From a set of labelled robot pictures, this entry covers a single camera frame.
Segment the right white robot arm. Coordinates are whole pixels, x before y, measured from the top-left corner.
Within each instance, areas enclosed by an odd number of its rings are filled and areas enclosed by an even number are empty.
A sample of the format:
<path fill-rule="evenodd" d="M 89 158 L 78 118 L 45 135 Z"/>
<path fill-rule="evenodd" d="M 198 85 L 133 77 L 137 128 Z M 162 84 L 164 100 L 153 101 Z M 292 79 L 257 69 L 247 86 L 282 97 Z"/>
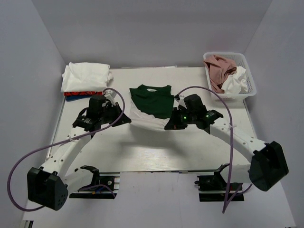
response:
<path fill-rule="evenodd" d="M 201 191 L 224 190 L 231 183 L 248 183 L 268 191 L 289 173 L 282 146 L 273 141 L 266 143 L 233 127 L 216 110 L 207 110 L 201 98 L 189 95 L 173 108 L 165 130 L 183 130 L 189 124 L 215 136 L 240 152 L 248 165 L 222 164 L 213 175 L 200 176 L 196 182 Z"/>

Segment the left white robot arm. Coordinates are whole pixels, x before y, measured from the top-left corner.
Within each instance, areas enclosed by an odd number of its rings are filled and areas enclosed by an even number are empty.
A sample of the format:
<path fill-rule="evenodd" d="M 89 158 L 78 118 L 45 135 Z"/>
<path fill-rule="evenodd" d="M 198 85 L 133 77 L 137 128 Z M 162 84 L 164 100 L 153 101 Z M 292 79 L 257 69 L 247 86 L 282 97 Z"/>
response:
<path fill-rule="evenodd" d="M 67 171 L 102 125 L 115 127 L 130 122 L 131 119 L 114 100 L 114 95 L 92 96 L 89 106 L 81 110 L 73 122 L 67 142 L 61 143 L 57 151 L 39 168 L 28 171 L 28 199 L 57 211 L 75 191 L 98 188 L 100 172 L 97 168 L 83 165 L 71 174 L 67 174 Z"/>

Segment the white green Charlie Brown t-shirt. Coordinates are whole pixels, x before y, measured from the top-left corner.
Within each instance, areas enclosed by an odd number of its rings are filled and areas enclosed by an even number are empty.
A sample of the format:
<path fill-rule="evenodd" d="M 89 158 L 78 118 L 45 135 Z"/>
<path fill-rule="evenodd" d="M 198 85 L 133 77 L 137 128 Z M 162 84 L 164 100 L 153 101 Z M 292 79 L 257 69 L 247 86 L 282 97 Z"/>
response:
<path fill-rule="evenodd" d="M 165 131 L 174 105 L 171 85 L 164 87 L 140 85 L 129 90 L 131 125 L 155 132 Z"/>

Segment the pink t-shirt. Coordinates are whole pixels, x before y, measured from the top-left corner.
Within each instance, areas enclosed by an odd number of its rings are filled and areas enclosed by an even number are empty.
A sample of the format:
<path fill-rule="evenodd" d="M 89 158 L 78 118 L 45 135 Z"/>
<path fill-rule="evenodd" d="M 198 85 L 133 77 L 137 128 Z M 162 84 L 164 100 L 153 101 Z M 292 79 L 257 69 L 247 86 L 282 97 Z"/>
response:
<path fill-rule="evenodd" d="M 205 67 L 209 73 L 209 80 L 212 90 L 218 94 L 223 94 L 222 86 L 229 75 L 237 70 L 234 60 L 219 55 L 211 55 L 203 60 Z"/>

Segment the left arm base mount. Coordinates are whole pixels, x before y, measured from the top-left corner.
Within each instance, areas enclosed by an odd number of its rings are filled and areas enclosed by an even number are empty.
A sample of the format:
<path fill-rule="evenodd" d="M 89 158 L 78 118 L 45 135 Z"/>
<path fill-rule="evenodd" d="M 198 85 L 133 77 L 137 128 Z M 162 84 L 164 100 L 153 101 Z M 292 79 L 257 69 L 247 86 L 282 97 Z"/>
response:
<path fill-rule="evenodd" d="M 120 184 L 120 173 L 100 173 L 96 184 L 91 184 L 87 190 L 70 194 L 70 199 L 115 199 Z"/>

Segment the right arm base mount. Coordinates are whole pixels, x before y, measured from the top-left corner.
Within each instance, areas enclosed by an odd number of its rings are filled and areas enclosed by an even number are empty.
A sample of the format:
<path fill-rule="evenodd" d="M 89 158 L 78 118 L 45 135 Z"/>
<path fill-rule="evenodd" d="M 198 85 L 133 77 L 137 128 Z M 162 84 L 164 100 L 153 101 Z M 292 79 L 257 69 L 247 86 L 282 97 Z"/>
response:
<path fill-rule="evenodd" d="M 200 202 L 224 202 L 226 183 L 214 175 L 200 175 L 194 181 Z"/>

